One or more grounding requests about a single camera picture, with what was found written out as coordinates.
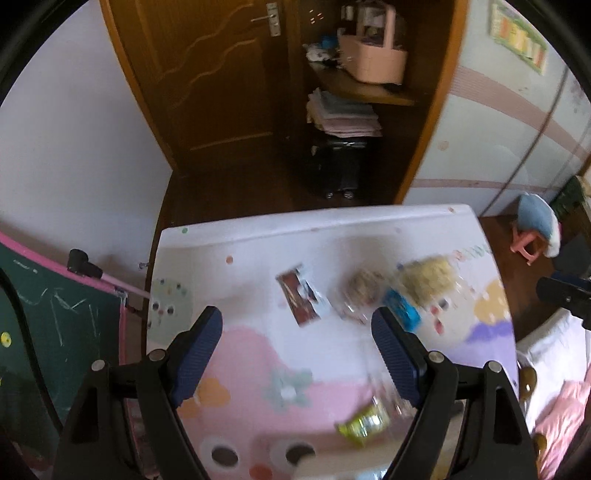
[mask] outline blue gripper pad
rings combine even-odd
[[[412,333],[404,331],[387,307],[374,312],[371,333],[400,396],[413,407],[419,407],[427,392],[424,359],[427,351],[423,344]]]
[[[168,347],[168,375],[174,408],[191,398],[222,336],[222,313],[206,307],[188,332],[179,333]]]

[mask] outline pink cartoon tablecloth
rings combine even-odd
[[[467,206],[383,206],[202,223],[162,233],[148,351],[165,348],[207,305],[224,331],[193,398],[178,409],[213,480],[287,480],[312,450],[343,448],[334,425],[389,381],[369,326],[335,312],[299,326],[275,277],[303,263],[318,291],[359,268],[385,272],[444,254],[466,284],[437,299],[416,334],[427,349],[481,367],[495,359],[517,385],[511,317],[478,219]]]

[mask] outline stack of cloth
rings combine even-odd
[[[381,137],[378,116],[368,103],[347,100],[330,92],[314,90],[306,105],[308,123],[339,138]]]

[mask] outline pink stool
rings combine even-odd
[[[519,233],[517,231],[517,223],[514,222],[513,225],[513,243],[511,245],[511,251],[513,253],[519,252],[521,255],[525,257],[527,260],[527,264],[531,265],[536,258],[540,256],[544,250],[548,247],[548,240],[546,240],[537,230],[526,230],[525,232]],[[530,254],[525,247],[530,243],[537,243],[538,248],[535,253]]]

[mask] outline cartoon eye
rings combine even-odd
[[[219,437],[203,439],[199,445],[199,458],[205,467],[221,472],[234,470],[240,464],[240,457],[236,449]]]
[[[269,451],[271,463],[288,475],[291,475],[296,465],[308,455],[316,455],[314,447],[302,440],[279,440]]]

